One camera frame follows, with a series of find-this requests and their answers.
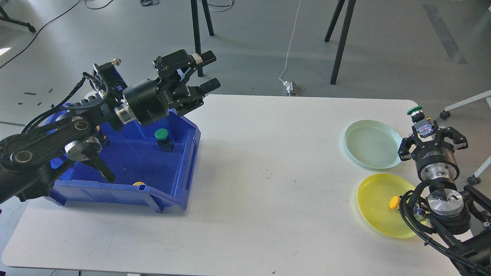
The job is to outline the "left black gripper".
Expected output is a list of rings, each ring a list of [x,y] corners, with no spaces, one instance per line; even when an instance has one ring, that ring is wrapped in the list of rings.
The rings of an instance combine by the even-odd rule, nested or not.
[[[201,107],[204,98],[219,89],[221,83],[213,78],[200,86],[186,82],[195,71],[216,61],[212,51],[188,54],[184,49],[167,56],[158,56],[153,62],[159,79],[144,80],[123,90],[123,97],[136,120],[147,126],[166,117],[175,110],[180,117]]]

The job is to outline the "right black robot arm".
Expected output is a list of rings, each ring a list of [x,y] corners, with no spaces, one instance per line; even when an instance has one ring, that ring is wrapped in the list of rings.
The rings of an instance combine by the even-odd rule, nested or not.
[[[400,196],[398,210],[426,246],[447,257],[462,276],[490,275],[490,199],[472,185],[458,191],[454,152],[468,147],[452,127],[412,127],[398,150],[413,159],[420,183]]]

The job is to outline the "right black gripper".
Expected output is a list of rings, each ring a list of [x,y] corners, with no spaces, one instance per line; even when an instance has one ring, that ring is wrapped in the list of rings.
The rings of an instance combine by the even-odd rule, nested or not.
[[[439,180],[454,183],[459,168],[454,157],[455,150],[467,149],[468,140],[453,127],[437,127],[433,140],[422,141],[416,133],[403,138],[398,149],[400,161],[413,159],[419,179]]]

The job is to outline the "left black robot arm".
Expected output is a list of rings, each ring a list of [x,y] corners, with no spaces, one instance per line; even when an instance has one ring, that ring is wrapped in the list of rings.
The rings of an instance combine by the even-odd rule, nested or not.
[[[158,56],[153,68],[158,77],[128,86],[116,70],[121,60],[94,65],[57,105],[32,119],[21,133],[1,141],[1,202],[14,196],[19,201],[48,196],[55,181],[75,163],[96,169],[109,182],[115,175],[99,156],[102,133],[137,121],[148,126],[165,118],[170,110],[182,117],[201,107],[204,98],[220,87],[214,78],[188,86],[191,75],[216,61],[212,51],[188,54],[184,49]]]

